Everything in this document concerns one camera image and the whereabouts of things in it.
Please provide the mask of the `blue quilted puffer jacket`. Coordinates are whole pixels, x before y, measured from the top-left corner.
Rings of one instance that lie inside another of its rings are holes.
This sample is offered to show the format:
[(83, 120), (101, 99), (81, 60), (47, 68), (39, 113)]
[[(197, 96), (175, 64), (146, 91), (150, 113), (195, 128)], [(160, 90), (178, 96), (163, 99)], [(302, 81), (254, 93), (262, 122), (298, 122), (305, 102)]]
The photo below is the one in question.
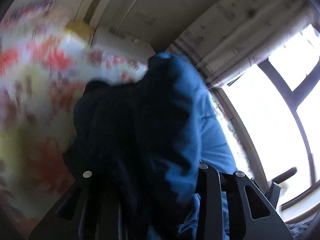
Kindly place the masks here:
[(120, 200), (130, 239), (194, 239), (199, 164), (233, 174), (235, 160), (193, 65), (160, 53), (148, 67), (137, 83), (86, 85), (63, 160), (76, 179), (92, 173), (99, 206)]

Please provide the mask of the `floral quilt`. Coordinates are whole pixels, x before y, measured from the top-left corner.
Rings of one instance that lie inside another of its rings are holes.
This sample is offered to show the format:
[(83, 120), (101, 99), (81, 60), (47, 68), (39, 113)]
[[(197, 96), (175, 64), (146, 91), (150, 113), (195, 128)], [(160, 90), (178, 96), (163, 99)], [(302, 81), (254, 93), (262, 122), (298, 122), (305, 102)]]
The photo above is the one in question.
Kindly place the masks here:
[(1, 21), (1, 211), (27, 239), (73, 183), (62, 155), (75, 138), (73, 110), (86, 83), (137, 82), (147, 65), (94, 50), (67, 29), (53, 1), (25, 3)]

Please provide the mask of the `patterned curtain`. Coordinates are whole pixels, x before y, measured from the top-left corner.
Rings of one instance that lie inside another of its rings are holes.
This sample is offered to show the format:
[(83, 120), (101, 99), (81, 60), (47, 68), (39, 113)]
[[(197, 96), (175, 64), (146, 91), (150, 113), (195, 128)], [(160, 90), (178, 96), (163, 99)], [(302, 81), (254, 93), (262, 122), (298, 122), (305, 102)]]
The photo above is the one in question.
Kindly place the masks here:
[(187, 57), (208, 87), (221, 87), (318, 22), (310, 0), (219, 0), (167, 51)]

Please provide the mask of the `white nightstand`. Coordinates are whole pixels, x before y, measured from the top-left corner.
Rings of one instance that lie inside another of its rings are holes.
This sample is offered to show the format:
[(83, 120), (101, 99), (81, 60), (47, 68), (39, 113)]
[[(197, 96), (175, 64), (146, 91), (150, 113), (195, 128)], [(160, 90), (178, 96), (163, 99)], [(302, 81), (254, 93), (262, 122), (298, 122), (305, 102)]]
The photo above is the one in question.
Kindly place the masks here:
[(91, 43), (93, 49), (107, 51), (128, 59), (147, 63), (155, 55), (152, 46), (143, 40), (124, 33), (117, 33), (112, 27), (97, 27)]

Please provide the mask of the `yellow bed sheet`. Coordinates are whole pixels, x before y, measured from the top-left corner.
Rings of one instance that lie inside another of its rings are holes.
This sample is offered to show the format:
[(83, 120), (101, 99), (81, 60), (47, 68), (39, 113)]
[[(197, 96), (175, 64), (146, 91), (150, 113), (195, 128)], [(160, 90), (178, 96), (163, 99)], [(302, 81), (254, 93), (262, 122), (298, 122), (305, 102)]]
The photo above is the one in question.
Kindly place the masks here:
[(94, 29), (84, 21), (72, 21), (66, 25), (66, 28), (76, 33), (87, 43), (91, 44), (94, 37)]

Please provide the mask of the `white stick lamp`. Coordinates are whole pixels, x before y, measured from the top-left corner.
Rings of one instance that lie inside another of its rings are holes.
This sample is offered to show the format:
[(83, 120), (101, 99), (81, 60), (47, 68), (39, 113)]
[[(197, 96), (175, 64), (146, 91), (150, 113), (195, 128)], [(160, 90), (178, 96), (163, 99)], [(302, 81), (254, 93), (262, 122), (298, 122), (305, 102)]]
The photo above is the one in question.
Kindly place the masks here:
[(117, 32), (120, 31), (121, 29), (121, 26), (123, 25), (124, 21), (126, 20), (127, 16), (129, 15), (129, 13), (131, 12), (131, 10), (134, 8), (134, 6), (136, 5), (136, 3), (138, 2), (139, 0), (133, 0), (133, 2), (130, 4), (129, 8), (127, 9), (127, 11), (125, 12), (125, 14), (123, 15), (120, 23), (118, 24), (117, 26)]

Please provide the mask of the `dark window frame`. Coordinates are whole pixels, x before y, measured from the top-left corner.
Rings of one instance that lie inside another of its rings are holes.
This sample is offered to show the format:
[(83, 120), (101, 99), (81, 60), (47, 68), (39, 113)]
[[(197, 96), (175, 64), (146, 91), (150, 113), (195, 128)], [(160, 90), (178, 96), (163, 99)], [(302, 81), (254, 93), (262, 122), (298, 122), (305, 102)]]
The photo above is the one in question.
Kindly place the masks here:
[(300, 83), (300, 85), (295, 88), (295, 90), (291, 90), (278, 71), (272, 66), (272, 64), (265, 60), (262, 63), (258, 64), (258, 67), (265, 73), (265, 75), (271, 80), (273, 85), (276, 87), (278, 92), (281, 94), (282, 98), (286, 102), (288, 108), (291, 111), (291, 114), (299, 128), (300, 134), (302, 136), (306, 153), (308, 156), (309, 162), (309, 170), (310, 170), (310, 180), (311, 186), (298, 195), (297, 197), (293, 198), (292, 200), (284, 203), (281, 206), (281, 209), (284, 211), (290, 207), (293, 207), (295, 204), (299, 203), (300, 201), (306, 199), (310, 196), (313, 192), (315, 192), (319, 188), (319, 182), (316, 181), (316, 173), (315, 173), (315, 165), (313, 156), (310, 150), (310, 145), (308, 138), (306, 136), (306, 132), (304, 130), (303, 124), (301, 122), (300, 117), (297, 113), (298, 106), (306, 99), (306, 97), (310, 94), (310, 92), (314, 89), (314, 87), (319, 82), (319, 63), (317, 63), (309, 75)]

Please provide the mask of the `wall socket plate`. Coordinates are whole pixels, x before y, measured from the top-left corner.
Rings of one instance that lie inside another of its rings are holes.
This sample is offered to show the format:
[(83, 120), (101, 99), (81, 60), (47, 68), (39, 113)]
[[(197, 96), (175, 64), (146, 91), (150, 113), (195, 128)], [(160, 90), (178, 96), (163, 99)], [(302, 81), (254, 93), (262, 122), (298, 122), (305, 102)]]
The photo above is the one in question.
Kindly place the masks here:
[(146, 25), (153, 25), (154, 22), (157, 20), (157, 18), (151, 16), (149, 13), (147, 13), (144, 10), (140, 10), (139, 12), (137, 12), (136, 17), (141, 20), (144, 24)]

